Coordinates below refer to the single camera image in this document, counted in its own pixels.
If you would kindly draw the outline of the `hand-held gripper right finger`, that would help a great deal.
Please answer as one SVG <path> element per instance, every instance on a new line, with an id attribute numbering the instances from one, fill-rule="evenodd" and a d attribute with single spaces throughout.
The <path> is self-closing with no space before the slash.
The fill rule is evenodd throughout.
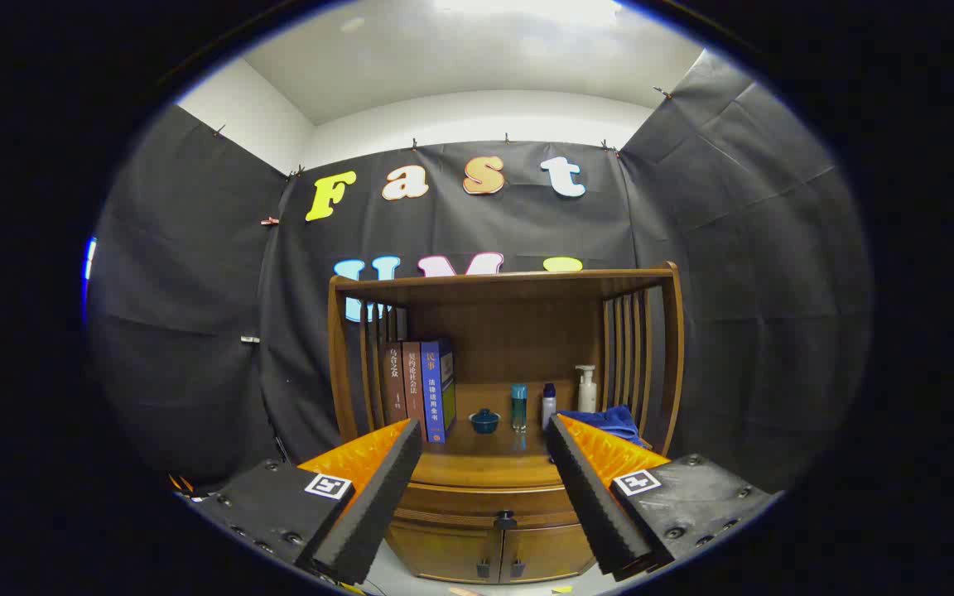
<path id="1" fill-rule="evenodd" d="M 617 580 L 711 550 L 780 498 L 705 455 L 669 459 L 568 416 L 550 419 L 546 442 L 599 570 Z"/>

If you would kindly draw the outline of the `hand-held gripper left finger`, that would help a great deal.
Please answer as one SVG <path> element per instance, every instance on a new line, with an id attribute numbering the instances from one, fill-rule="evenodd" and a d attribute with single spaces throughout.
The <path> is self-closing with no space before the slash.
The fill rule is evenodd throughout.
<path id="1" fill-rule="evenodd" d="M 265 459 L 219 486 L 175 479 L 190 510 L 236 542 L 334 584 L 362 584 L 419 463 L 413 419 L 302 464 Z"/>

